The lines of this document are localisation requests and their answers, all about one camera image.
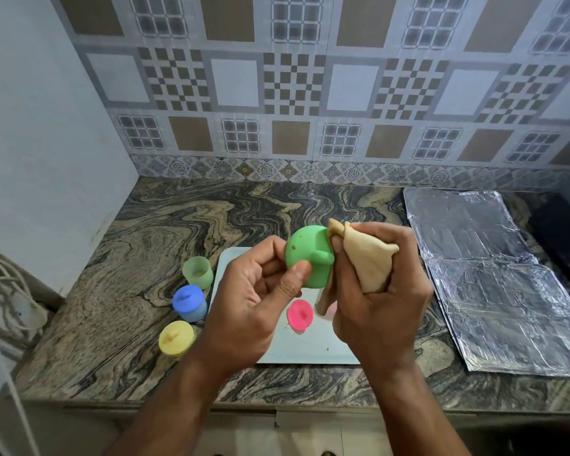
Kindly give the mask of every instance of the blue lid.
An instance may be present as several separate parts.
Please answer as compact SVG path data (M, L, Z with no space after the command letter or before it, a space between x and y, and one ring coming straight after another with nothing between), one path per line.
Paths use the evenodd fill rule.
M193 312L204 302L203 290L193 284L181 287L173 295L173 309L180 314Z

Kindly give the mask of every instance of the translucent green cup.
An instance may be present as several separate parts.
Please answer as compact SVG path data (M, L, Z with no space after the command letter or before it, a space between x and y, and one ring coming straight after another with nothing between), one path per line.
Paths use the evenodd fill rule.
M182 273L188 280L188 284L197 285L200 289L207 289L213 283L211 264L203 256L195 256L187 260L183 264Z

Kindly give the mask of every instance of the hand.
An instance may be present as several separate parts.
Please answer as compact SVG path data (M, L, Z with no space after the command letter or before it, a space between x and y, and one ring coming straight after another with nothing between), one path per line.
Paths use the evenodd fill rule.
M420 264L412 229L380 222L352 226L399 246L399 252L393 255L387 291L364 295L357 273L342 248L342 238L332 239L338 285L334 331L348 344L371 382L414 368L414 337L433 286Z
M198 340L190 349L208 372L225 380L255 365L270 346L276 322L312 272L311 263L285 265L282 238L271 236L226 267Z

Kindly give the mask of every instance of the yellow lid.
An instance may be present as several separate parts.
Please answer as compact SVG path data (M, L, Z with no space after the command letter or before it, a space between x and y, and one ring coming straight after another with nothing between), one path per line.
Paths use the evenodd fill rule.
M194 329L188 322L169 323L159 336L160 351L172 357L183 355L194 342Z

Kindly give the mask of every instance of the dough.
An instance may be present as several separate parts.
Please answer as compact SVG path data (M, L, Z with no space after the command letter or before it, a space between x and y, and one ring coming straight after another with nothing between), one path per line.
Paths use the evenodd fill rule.
M330 247L331 238L335 235L340 235L344 239L344 251L357 272L361 291L364 294L384 291L393 268L393 254L399 251L399 247L353 229L350 222L342 225L335 219L330 219L327 225L327 239ZM337 281L334 266L332 266L327 286L317 302L319 315L327 313L327 309L336 299L336 293Z

